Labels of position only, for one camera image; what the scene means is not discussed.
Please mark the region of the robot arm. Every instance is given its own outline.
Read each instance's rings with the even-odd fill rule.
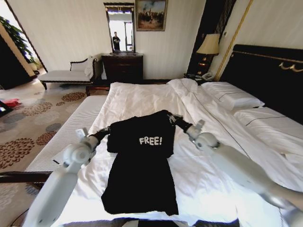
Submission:
[[[204,121],[196,126],[182,116],[170,115],[170,122],[178,125],[195,146],[212,157],[213,162],[236,183],[258,193],[265,201],[287,210],[285,219],[290,227],[303,226],[303,193],[285,188],[272,181],[261,166],[235,148],[219,143],[208,132],[201,133]]]
[[[270,204],[289,210],[286,220],[291,227],[303,226],[303,193],[282,187],[273,182],[258,164],[221,144],[213,134],[201,133],[204,121],[194,126],[179,115],[168,115],[172,125],[178,125],[196,147],[209,154],[213,162],[238,184],[258,193]],[[110,133],[104,128],[87,137],[83,130],[78,144],[70,144],[64,150],[64,164],[55,170],[31,205],[23,227],[49,227],[60,216],[78,180],[81,165],[87,164],[95,155],[95,148]]]
[[[61,215],[78,180],[83,164],[88,164],[95,155],[95,148],[110,133],[104,128],[87,137],[86,129],[76,131],[80,142],[68,145],[63,151],[63,165],[52,172],[35,198],[23,227],[49,227]]]

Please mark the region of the mirror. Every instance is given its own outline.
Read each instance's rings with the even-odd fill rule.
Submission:
[[[134,4],[104,3],[114,53],[135,52]]]

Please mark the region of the wooden bed rail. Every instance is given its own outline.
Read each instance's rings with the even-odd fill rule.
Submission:
[[[51,171],[46,172],[2,172],[0,183],[44,183]]]

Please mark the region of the lamp shade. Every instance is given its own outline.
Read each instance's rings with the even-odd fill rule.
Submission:
[[[207,34],[197,53],[218,54],[220,34]]]

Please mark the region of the telephone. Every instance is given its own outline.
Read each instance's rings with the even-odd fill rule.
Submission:
[[[203,80],[212,81],[214,79],[214,75],[211,72],[208,72],[201,76]]]

